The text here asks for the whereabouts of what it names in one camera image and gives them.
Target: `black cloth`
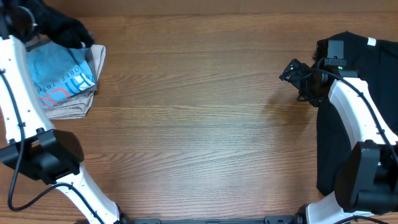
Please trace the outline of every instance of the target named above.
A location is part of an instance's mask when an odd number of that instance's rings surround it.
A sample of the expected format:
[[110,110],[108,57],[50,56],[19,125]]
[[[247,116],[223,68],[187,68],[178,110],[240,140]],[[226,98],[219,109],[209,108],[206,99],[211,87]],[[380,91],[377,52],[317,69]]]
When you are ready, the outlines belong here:
[[[344,41],[347,65],[358,67],[366,77],[374,104],[387,125],[398,134],[398,43],[377,40],[376,46],[372,46],[368,45],[367,37],[350,32],[328,39]],[[323,195],[328,195],[334,191],[336,176],[351,152],[343,122],[329,101],[318,109],[317,141],[317,187]]]

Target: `folded cloth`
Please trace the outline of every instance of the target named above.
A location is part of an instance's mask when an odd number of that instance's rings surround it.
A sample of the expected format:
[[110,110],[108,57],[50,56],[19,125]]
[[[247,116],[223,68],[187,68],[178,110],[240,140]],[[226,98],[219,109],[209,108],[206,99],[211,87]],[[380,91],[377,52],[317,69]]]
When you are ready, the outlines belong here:
[[51,108],[95,85],[85,51],[49,42],[27,53],[30,75],[42,108]]
[[[100,78],[105,56],[106,48],[102,45],[93,45],[91,49],[86,52],[86,61],[95,76],[96,83]],[[57,105],[44,110],[44,112],[50,119],[84,118],[93,103],[94,90],[95,89],[91,87],[83,93],[67,98],[63,102],[59,102]]]

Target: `wooden table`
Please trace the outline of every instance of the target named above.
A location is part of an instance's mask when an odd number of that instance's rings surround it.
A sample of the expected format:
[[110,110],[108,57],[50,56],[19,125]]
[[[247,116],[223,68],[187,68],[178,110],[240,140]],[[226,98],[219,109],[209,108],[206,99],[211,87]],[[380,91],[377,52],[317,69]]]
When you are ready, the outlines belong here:
[[[396,13],[82,19],[106,46],[106,64],[88,116],[54,123],[79,137],[90,174],[131,218],[291,214],[322,198],[317,109],[297,102],[279,74],[293,58],[311,65],[316,41],[346,30],[397,41],[397,21]],[[9,211],[11,175],[0,166],[0,223],[84,218],[57,191]],[[46,187],[20,176],[14,204]]]

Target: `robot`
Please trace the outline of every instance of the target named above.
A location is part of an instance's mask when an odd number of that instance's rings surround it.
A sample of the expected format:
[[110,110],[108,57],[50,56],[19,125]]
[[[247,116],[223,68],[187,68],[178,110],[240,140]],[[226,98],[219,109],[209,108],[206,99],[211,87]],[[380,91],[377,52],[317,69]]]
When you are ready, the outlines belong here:
[[[358,70],[346,66],[343,42],[329,40],[318,46],[317,67],[310,68],[294,59],[279,78],[299,90],[299,101],[316,106],[329,100],[340,114],[352,151],[336,179],[333,193],[319,202],[303,205],[294,215],[258,220],[130,220],[90,177],[77,137],[56,130],[44,115],[21,41],[21,34],[29,32],[10,32],[3,9],[0,1],[0,107],[8,141],[8,147],[0,149],[0,160],[15,170],[8,198],[11,210],[23,210],[53,189],[65,194],[90,224],[329,224],[359,218],[384,223],[369,216],[398,210],[398,136],[384,122]],[[33,27],[33,18],[25,18]],[[52,186],[28,204],[14,207],[12,194],[18,173]]]

